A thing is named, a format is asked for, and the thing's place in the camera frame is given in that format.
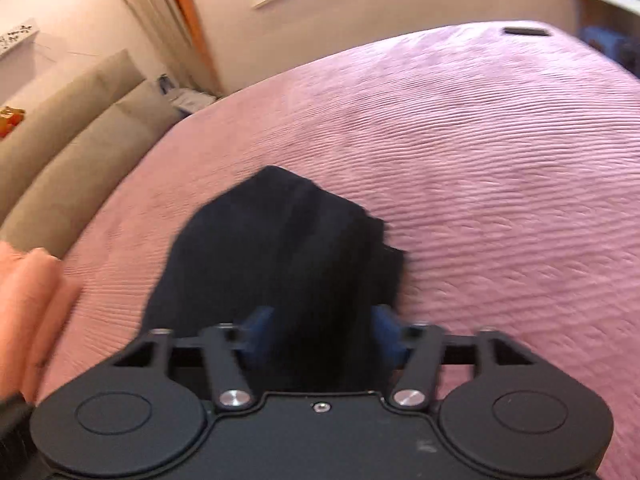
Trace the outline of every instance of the wall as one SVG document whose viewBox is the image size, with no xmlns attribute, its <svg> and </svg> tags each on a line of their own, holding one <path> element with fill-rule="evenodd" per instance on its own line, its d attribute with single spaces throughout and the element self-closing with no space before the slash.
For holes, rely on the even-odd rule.
<svg viewBox="0 0 640 480">
<path fill-rule="evenodd" d="M 227 91 L 371 41 L 453 23 L 529 19 L 575 31 L 572 0 L 195 0 Z"/>
<path fill-rule="evenodd" d="M 31 108 L 101 56 L 128 48 L 148 77 L 166 69 L 122 0 L 0 0 L 0 31 L 34 18 L 41 32 L 0 59 L 0 104 Z"/>
</svg>

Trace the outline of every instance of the beige curtain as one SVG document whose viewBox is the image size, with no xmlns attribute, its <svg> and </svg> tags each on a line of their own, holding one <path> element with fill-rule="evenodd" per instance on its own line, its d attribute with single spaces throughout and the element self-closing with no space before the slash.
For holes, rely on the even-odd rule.
<svg viewBox="0 0 640 480">
<path fill-rule="evenodd" d="M 190 29 L 175 0 L 124 1 L 181 87 L 217 96 L 222 94 L 215 70 L 194 46 Z"/>
</svg>

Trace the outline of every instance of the small screw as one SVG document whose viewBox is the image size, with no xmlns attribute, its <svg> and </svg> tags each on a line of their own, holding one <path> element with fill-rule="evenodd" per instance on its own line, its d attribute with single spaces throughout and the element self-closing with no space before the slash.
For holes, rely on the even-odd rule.
<svg viewBox="0 0 640 480">
<path fill-rule="evenodd" d="M 328 402 L 316 402 L 314 404 L 314 411 L 316 413 L 326 413 L 331 409 L 331 405 Z"/>
<path fill-rule="evenodd" d="M 418 406 L 424 399 L 424 393 L 418 390 L 400 390 L 394 394 L 394 402 L 398 406 Z"/>
<path fill-rule="evenodd" d="M 224 406 L 239 408 L 249 403 L 251 395 L 243 390 L 227 390 L 220 395 L 220 403 Z"/>
</svg>

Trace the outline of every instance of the bed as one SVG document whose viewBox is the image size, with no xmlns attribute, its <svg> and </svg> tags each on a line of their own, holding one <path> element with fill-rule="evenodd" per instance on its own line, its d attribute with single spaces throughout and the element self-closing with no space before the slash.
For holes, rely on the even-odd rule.
<svg viewBox="0 0 640 480">
<path fill-rule="evenodd" d="M 504 330 L 596 390 L 616 419 L 600 473 L 640 478 L 640 84 L 504 25 L 361 46 L 174 126 L 66 258 L 86 286 L 41 396 L 133 338 L 200 205 L 276 164 L 386 221 L 407 319 Z"/>
</svg>

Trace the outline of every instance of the black cloth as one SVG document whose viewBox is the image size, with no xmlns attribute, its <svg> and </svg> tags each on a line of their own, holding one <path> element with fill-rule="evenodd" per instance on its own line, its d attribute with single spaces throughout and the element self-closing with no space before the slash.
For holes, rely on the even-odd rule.
<svg viewBox="0 0 640 480">
<path fill-rule="evenodd" d="M 262 389 L 371 388 L 370 308 L 393 304 L 402 267 L 402 252 L 383 235 L 383 222 L 357 204 L 263 168 L 178 234 L 141 332 L 194 336 L 272 306 L 271 363 L 254 376 Z"/>
</svg>

